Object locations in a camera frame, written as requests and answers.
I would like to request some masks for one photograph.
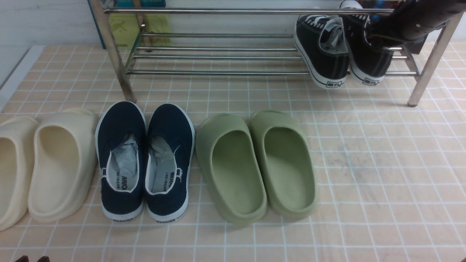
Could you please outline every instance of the floor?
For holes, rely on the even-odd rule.
[[[431,43],[417,56],[421,64],[429,48]],[[302,62],[155,66],[305,69]],[[190,203],[181,220],[160,225],[143,212],[134,221],[114,223],[101,211],[96,171],[85,204],[74,215],[41,224],[26,214],[1,232],[0,261],[48,255],[52,262],[451,262],[466,256],[466,42],[450,44],[416,108],[406,106],[412,78],[388,77],[375,87],[348,78],[330,91],[309,78],[138,76],[131,82],[147,117],[166,102],[187,110],[196,126],[221,112],[246,121],[266,108],[292,115],[307,134],[318,182],[316,210],[294,221],[269,208],[248,227],[227,224],[194,159]],[[41,121],[73,107],[101,114],[121,100],[99,46],[47,46],[0,123],[23,115]]]

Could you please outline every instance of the green slide sandal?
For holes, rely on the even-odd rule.
[[[299,124],[282,112],[265,110],[254,114],[249,128],[270,206],[286,217],[308,216],[317,194]]]
[[[251,135],[238,116],[208,118],[196,137],[196,156],[219,214],[233,224],[261,219],[267,196]]]

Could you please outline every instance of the yellow package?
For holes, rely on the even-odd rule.
[[[148,24],[148,32],[169,33],[168,20],[164,14],[145,15],[145,21]],[[119,48],[132,48],[139,26],[134,14],[111,14],[109,17],[110,26]],[[169,37],[151,38],[152,45],[167,46],[170,45]]]

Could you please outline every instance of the slide sandal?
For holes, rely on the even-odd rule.
[[[270,206],[286,217],[308,216],[316,203],[316,185],[301,127],[273,110],[255,113],[249,127]]]
[[[81,207],[96,168],[96,124],[91,111],[76,108],[52,115],[37,128],[27,202],[35,220],[63,219]]]
[[[243,119],[228,114],[208,118],[198,131],[196,155],[215,207],[226,221],[247,224],[265,215],[267,196]]]
[[[38,125],[32,117],[16,117],[0,125],[0,231],[26,213]]]

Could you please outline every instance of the sneaker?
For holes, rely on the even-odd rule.
[[[340,8],[362,9],[354,0],[345,0]],[[350,55],[351,74],[365,85],[380,83],[390,66],[393,51],[373,48],[368,42],[365,28],[370,25],[370,16],[363,14],[340,15],[343,19],[345,38]]]
[[[144,114],[127,101],[112,105],[97,124],[102,210],[113,221],[133,220],[143,209],[145,131]]]
[[[294,40],[318,86],[339,88],[346,81],[350,58],[339,17],[320,14],[300,17],[295,24]]]
[[[152,115],[145,198],[149,215],[157,222],[174,222],[188,207],[194,136],[191,120],[177,105],[163,104]]]

